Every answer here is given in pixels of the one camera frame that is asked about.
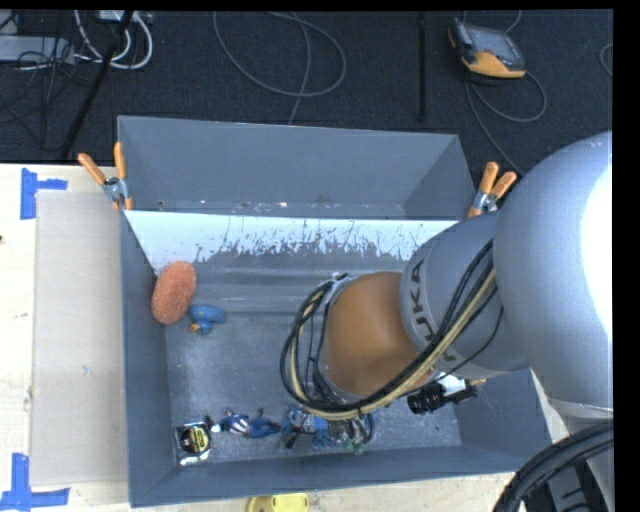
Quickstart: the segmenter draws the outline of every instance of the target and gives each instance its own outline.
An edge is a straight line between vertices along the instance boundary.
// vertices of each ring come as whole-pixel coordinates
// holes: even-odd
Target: brown ball
[[[164,325],[178,322],[187,312],[196,291],[196,270],[186,261],[167,265],[151,296],[151,313]]]

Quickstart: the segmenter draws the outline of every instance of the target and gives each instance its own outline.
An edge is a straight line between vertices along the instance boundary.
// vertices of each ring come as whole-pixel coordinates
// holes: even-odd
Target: gray bin
[[[454,135],[120,117],[118,138],[136,212],[165,212],[156,216],[160,233],[179,229],[169,222],[176,214],[185,222],[215,215],[348,220],[356,229],[377,221],[437,226],[463,219],[475,193]],[[175,427],[205,414],[216,419],[224,407],[250,415],[262,407],[279,421],[294,405],[280,381],[280,352],[297,308],[319,282],[334,271],[402,271],[404,260],[376,243],[318,251],[316,239],[297,249],[239,251],[227,243],[227,251],[198,252],[194,302],[228,312],[200,337],[187,332],[187,319],[169,327],[153,319],[156,272],[147,241],[124,214],[120,235],[134,507],[515,471],[551,443],[525,370],[425,416],[394,402],[376,412],[362,455],[312,453],[304,443],[287,450],[278,435],[220,433],[208,461],[181,467]]]

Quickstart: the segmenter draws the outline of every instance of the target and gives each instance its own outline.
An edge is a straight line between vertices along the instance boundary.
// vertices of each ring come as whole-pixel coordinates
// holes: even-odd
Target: small figurine
[[[315,452],[323,451],[336,446],[337,441],[329,434],[329,423],[327,420],[314,416],[302,407],[293,407],[287,414],[287,418],[282,423],[282,432],[288,439],[286,448],[293,448],[300,435],[313,436],[311,440],[311,450]]]
[[[258,416],[251,418],[246,414],[236,414],[231,409],[224,410],[225,417],[215,423],[210,416],[205,418],[211,432],[230,432],[243,437],[257,439],[270,434],[280,432],[280,425],[263,417],[263,409],[258,411]]]

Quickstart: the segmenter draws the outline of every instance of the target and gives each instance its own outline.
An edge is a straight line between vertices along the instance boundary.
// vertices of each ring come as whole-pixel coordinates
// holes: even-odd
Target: blue tape
[[[36,216],[36,192],[40,189],[67,190],[66,180],[48,179],[38,181],[38,175],[22,168],[22,193],[20,219],[33,219]]]
[[[57,507],[69,501],[69,488],[32,492],[29,487],[29,457],[14,453],[11,460],[11,490],[3,491],[0,510],[29,512],[33,507]]]

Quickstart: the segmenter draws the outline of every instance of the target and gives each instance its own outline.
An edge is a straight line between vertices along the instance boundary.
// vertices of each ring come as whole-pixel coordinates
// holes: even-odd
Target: handheld device
[[[448,36],[469,71],[493,78],[521,78],[526,74],[522,52],[505,32],[455,18]]]

